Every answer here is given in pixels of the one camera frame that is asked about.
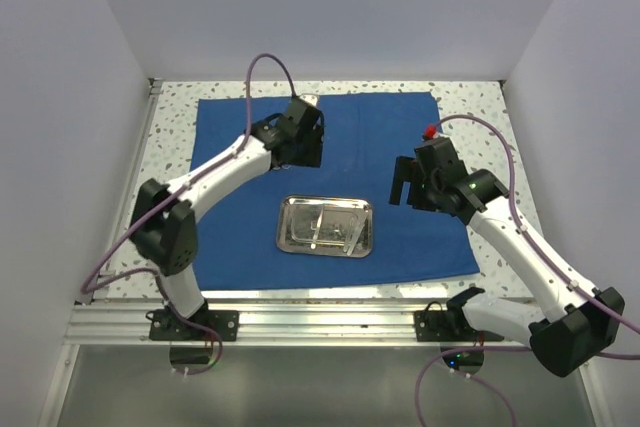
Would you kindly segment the stainless steel instrument tray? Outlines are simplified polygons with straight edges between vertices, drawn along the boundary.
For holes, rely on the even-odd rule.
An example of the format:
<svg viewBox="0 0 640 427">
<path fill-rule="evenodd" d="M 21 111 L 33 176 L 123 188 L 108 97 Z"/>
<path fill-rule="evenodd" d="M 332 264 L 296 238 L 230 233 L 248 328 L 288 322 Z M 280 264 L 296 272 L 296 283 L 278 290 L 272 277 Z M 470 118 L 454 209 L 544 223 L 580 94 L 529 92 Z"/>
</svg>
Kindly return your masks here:
<svg viewBox="0 0 640 427">
<path fill-rule="evenodd" d="M 322 243 L 312 250 L 310 244 L 321 206 L 325 206 Z M 365 218 L 366 222 L 353 254 L 346 256 L 343 245 L 356 217 Z M 364 258 L 373 251 L 373 220 L 373 206 L 365 199 L 291 195 L 281 203 L 276 245 L 286 253 Z"/>
</svg>

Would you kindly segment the steel scalpel handle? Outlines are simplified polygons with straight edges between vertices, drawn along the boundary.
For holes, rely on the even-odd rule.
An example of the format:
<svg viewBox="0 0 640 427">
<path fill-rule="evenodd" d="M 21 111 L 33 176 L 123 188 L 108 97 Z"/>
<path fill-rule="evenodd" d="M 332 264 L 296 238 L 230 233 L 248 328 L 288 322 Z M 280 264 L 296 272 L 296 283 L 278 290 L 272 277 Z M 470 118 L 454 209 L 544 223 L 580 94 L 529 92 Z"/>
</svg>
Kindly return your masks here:
<svg viewBox="0 0 640 427">
<path fill-rule="evenodd" d="M 346 256 L 351 256 L 353 254 L 353 251 L 355 250 L 355 247 L 358 243 L 361 232 L 364 228 L 365 222 L 366 222 L 365 218 L 361 218 L 361 217 L 355 218 L 353 225 L 351 227 L 350 235 L 343 245 L 343 253 Z"/>
</svg>

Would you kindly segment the blue surgical drape cloth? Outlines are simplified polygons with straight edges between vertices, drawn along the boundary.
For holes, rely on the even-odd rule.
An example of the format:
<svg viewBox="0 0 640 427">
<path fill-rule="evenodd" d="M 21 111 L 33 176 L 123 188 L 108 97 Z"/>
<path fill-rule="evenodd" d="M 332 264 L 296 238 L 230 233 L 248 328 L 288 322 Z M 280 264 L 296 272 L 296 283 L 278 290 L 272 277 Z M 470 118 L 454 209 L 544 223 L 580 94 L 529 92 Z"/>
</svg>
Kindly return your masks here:
<svg viewBox="0 0 640 427">
<path fill-rule="evenodd" d="M 204 290 L 327 288 L 417 282 L 479 268 L 465 226 L 443 213 L 389 202 L 396 159 L 410 156 L 438 117 L 427 93 L 328 95 L 321 165 L 261 175 L 226 196 L 198 224 L 194 270 Z M 290 195 L 355 197 L 373 207 L 364 258 L 292 254 L 276 244 Z"/>
</svg>

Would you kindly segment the steel tweezers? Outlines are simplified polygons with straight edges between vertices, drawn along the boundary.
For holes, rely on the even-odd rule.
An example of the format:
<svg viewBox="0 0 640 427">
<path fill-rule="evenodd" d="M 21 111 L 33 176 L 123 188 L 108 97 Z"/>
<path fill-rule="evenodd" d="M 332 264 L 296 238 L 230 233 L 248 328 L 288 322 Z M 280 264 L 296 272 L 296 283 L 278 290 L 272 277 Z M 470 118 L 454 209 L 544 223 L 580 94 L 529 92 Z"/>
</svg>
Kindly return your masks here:
<svg viewBox="0 0 640 427">
<path fill-rule="evenodd" d="M 319 215 L 316 221 L 316 225 L 313 230 L 313 236 L 310 244 L 310 248 L 312 250 L 316 250 L 317 247 L 322 243 L 321 231 L 322 231 L 322 224 L 323 224 L 324 217 L 325 217 L 325 206 L 321 206 L 319 210 Z"/>
</svg>

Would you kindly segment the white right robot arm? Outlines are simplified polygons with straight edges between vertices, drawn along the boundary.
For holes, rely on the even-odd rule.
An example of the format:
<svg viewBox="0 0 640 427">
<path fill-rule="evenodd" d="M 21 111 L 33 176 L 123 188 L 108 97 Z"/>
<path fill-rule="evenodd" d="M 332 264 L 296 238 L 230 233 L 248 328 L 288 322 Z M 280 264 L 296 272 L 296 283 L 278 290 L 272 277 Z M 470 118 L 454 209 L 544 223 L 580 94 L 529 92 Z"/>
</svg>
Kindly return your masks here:
<svg viewBox="0 0 640 427">
<path fill-rule="evenodd" d="M 453 143 L 433 138 L 395 161 L 389 202 L 458 218 L 510 265 L 535 303 L 498 298 L 469 287 L 439 309 L 414 314 L 420 341 L 508 339 L 530 348 L 549 372 L 566 377 L 615 340 L 625 302 L 614 288 L 580 275 L 509 204 L 507 187 L 490 171 L 470 173 Z"/>
</svg>

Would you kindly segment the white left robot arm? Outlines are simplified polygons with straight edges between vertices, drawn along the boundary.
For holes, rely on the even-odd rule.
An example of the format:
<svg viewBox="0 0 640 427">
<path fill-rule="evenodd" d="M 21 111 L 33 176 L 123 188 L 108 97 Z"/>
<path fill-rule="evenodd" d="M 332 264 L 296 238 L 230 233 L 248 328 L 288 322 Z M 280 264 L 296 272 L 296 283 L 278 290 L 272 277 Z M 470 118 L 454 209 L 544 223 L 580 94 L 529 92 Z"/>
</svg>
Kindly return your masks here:
<svg viewBox="0 0 640 427">
<path fill-rule="evenodd" d="M 159 272 L 163 296 L 176 310 L 172 326 L 185 339 L 201 337 L 208 326 L 193 268 L 198 222 L 225 197 L 269 171 L 318 168 L 325 128 L 318 103 L 317 95 L 294 96 L 285 112 L 253 123 L 196 169 L 165 183 L 149 179 L 140 187 L 129 240 Z"/>
</svg>

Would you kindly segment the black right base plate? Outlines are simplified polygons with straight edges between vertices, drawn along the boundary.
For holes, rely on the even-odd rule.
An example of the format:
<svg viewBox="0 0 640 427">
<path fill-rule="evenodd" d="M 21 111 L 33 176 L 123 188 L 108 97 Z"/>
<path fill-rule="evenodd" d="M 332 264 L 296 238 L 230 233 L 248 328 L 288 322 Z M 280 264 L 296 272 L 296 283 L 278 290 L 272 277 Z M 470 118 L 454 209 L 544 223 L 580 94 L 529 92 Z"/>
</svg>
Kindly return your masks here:
<svg viewBox="0 0 640 427">
<path fill-rule="evenodd" d="M 439 301 L 431 301 L 424 309 L 413 313 L 413 327 L 418 342 L 500 342 L 498 334 L 473 329 L 462 315 L 449 311 Z"/>
</svg>

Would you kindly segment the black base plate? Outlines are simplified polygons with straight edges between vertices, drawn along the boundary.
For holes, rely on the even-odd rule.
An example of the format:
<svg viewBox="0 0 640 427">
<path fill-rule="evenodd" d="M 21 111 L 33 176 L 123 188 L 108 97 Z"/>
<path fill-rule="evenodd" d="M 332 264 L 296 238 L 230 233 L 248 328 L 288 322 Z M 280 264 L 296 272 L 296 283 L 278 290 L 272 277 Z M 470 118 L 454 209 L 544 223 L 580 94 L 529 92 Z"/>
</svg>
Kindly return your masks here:
<svg viewBox="0 0 640 427">
<path fill-rule="evenodd" d="M 424 309 L 413 313 L 413 327 L 418 342 L 500 342 L 498 334 L 473 329 L 462 315 L 449 311 L 439 301 L 431 301 Z"/>
<path fill-rule="evenodd" d="M 152 341 L 186 342 L 211 340 L 204 327 L 218 334 L 223 342 L 234 342 L 239 330 L 239 312 L 235 310 L 208 310 L 197 313 L 189 325 L 167 308 L 148 311 L 149 339 Z"/>
</svg>

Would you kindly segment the left side aluminium rail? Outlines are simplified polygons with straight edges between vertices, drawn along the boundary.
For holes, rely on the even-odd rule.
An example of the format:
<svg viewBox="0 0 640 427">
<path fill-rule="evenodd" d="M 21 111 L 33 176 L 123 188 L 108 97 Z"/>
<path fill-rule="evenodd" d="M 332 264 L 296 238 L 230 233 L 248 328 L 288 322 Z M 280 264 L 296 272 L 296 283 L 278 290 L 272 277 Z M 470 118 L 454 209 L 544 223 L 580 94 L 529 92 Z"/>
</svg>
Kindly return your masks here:
<svg viewBox="0 0 640 427">
<path fill-rule="evenodd" d="M 131 154 L 130 162 L 125 171 L 126 177 L 122 183 L 123 190 L 117 203 L 114 222 L 110 227 L 109 235 L 106 240 L 106 249 L 109 249 L 115 243 L 121 235 L 121 229 L 127 226 L 129 202 L 131 200 L 132 192 L 135 190 L 135 182 L 138 176 L 138 169 L 144 155 L 146 138 L 164 82 L 165 80 L 163 78 L 149 78 L 149 95 L 143 109 L 141 123 L 135 130 L 133 147 L 129 151 Z"/>
</svg>

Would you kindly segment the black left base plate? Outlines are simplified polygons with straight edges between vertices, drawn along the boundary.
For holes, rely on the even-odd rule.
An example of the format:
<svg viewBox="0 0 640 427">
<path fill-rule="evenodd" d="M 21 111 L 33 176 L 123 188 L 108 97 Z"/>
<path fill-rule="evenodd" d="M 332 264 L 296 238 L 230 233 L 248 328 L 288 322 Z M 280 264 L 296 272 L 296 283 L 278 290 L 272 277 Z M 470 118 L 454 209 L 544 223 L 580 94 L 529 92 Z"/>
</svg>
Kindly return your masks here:
<svg viewBox="0 0 640 427">
<path fill-rule="evenodd" d="M 235 310 L 208 310 L 197 313 L 189 325 L 167 308 L 148 311 L 149 339 L 152 341 L 186 342 L 211 340 L 204 327 L 218 334 L 223 342 L 234 342 L 239 330 L 239 312 Z"/>
</svg>

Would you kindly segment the aluminium frame rail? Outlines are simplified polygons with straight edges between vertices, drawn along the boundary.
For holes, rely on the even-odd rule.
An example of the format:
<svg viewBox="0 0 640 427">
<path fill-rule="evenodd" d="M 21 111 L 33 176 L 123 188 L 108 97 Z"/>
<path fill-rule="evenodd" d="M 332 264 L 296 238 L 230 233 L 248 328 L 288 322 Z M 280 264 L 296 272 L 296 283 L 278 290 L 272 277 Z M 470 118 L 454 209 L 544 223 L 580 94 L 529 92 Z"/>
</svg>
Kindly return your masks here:
<svg viewBox="0 0 640 427">
<path fill-rule="evenodd" d="M 425 300 L 214 302 L 238 312 L 233 346 L 405 347 L 416 343 L 413 313 Z M 68 345 L 147 346 L 146 313 L 157 302 L 94 302 L 75 306 L 63 342 Z"/>
</svg>

